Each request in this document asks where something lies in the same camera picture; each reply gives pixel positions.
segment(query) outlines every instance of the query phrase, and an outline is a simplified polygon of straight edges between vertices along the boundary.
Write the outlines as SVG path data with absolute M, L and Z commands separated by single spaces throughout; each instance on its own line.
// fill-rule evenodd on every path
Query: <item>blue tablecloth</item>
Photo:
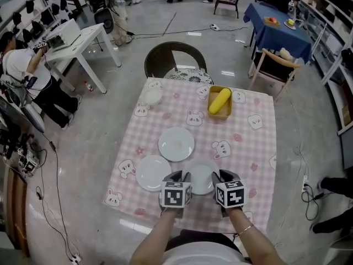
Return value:
M 279 27 L 267 25 L 264 17 L 275 17 Z M 304 62 L 311 59 L 311 43 L 305 32 L 296 24 L 296 30 L 288 28 L 284 22 L 290 17 L 276 9 L 257 3 L 251 3 L 244 13 L 244 22 L 252 21 L 256 32 L 256 43 L 259 49 L 285 48 L 295 58 L 303 58 Z

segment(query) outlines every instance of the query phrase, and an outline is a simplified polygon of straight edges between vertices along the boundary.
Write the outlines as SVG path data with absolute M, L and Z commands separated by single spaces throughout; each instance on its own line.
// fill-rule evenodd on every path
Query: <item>pink checkered tablecloth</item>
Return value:
M 276 169 L 276 123 L 271 96 L 231 88 L 233 111 L 226 120 L 207 114 L 209 84 L 149 78 L 142 90 L 159 87 L 159 105 L 147 107 L 141 97 L 135 107 L 117 155 L 104 203 L 124 213 L 153 222 L 161 209 L 158 192 L 142 189 L 135 168 L 147 155 L 157 154 L 163 130 L 172 126 L 188 129 L 195 138 L 191 156 L 170 162 L 172 171 L 183 169 L 196 157 L 212 158 L 220 169 L 237 173 L 247 186 L 248 199 L 243 211 L 255 226 L 266 232 L 270 215 Z M 194 195 L 176 226 L 206 232 L 234 232 L 229 218 L 222 218 L 220 206 L 209 195 Z

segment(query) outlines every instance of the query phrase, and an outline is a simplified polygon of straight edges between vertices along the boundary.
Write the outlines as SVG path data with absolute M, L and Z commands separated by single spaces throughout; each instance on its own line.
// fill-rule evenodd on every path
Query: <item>sneaker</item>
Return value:
M 78 111 L 79 107 L 81 106 L 80 104 L 82 102 L 82 96 L 78 94 L 75 97 L 77 99 L 77 110 L 76 111 Z
M 130 42 L 132 41 L 132 39 L 134 39 L 134 38 L 135 38 L 135 37 L 134 37 L 133 35 L 128 35 L 128 36 L 126 37 L 125 43 L 126 43 L 126 44 L 130 43 Z
M 69 126 L 69 124 L 73 121 L 73 114 L 70 114 L 68 116 L 68 123 L 63 127 L 61 128 L 62 130 L 67 130 L 67 127 Z

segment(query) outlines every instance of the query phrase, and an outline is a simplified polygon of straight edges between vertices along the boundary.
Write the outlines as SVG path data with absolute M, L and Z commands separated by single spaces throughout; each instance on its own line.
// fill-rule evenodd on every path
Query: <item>forearm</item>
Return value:
M 43 56 L 43 51 L 41 49 L 38 50 L 37 54 L 34 55 L 31 59 L 31 61 L 28 64 L 27 67 L 27 72 L 29 73 L 34 73 L 34 71 L 37 69 L 38 64 Z
M 237 233 L 244 231 L 251 225 L 241 210 L 229 209 L 227 212 Z M 284 264 L 272 243 L 255 226 L 247 229 L 239 237 L 254 265 Z
M 133 253 L 130 265 L 158 265 L 162 258 L 175 222 L 174 211 L 162 214 L 158 223 Z

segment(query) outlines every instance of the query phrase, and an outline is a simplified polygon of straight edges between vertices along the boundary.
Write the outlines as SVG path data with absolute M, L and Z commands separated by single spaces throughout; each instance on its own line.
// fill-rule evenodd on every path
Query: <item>concrete floor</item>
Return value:
M 217 14 L 213 15 L 214 4 L 203 4 L 202 0 L 184 0 L 171 5 L 166 4 L 166 0 L 142 0 L 141 4 L 126 7 L 129 30 L 135 34 L 162 33 L 175 13 L 168 32 L 206 29 L 212 23 L 221 29 L 240 28 L 246 26 L 243 13 L 252 1 L 239 1 L 237 19 L 234 7 L 219 5 Z M 79 250 L 82 264 L 127 264 L 153 226 L 102 203 L 124 132 L 146 81 L 144 61 L 148 52 L 165 41 L 188 43 L 205 57 L 208 73 L 215 84 L 248 88 L 252 50 L 236 42 L 245 40 L 247 29 L 201 33 L 201 36 L 180 33 L 162 38 L 137 36 L 132 43 L 119 47 L 121 68 L 114 66 L 107 50 L 100 52 L 96 45 L 89 47 L 85 54 L 108 89 L 107 94 L 101 94 L 98 89 L 94 92 L 86 89 L 83 82 L 92 81 L 79 63 L 74 63 L 69 70 L 67 77 L 76 87 L 75 93 L 83 95 L 81 109 L 66 131 L 45 117 L 45 134 L 57 148 L 63 217 L 70 240 L 77 246 L 76 249 L 70 242 L 70 249 L 72 253 Z M 194 64 L 183 54 L 176 55 L 176 60 L 180 65 Z M 306 220 L 306 204 L 300 197 L 305 171 L 306 174 L 310 172 L 309 183 L 313 188 L 325 176 L 344 176 L 341 143 L 336 135 L 339 128 L 336 107 L 320 79 L 315 65 L 306 65 L 291 83 L 288 93 L 275 105 L 277 169 L 267 236 L 277 243 L 279 255 L 289 264 L 322 264 L 328 245 L 339 236 L 338 232 L 320 235 L 311 232 L 310 226 L 315 221 Z M 259 79 L 254 89 L 275 96 L 279 89 L 271 85 Z M 38 132 L 35 136 L 49 151 L 43 167 L 45 202 L 50 209 L 46 211 L 47 217 L 62 231 L 55 154 Z M 295 147 L 300 142 L 310 166 L 307 169 L 303 161 L 300 163 L 301 157 L 295 154 Z M 40 170 L 28 179 L 28 183 L 26 223 L 32 259 L 38 265 L 69 264 L 62 237 L 46 223 L 41 202 L 35 194 L 35 187 L 41 186 Z M 336 216 L 347 208 L 347 200 L 339 195 L 330 195 L 319 203 L 317 221 Z M 313 214 L 314 207 L 312 205 L 309 215 Z

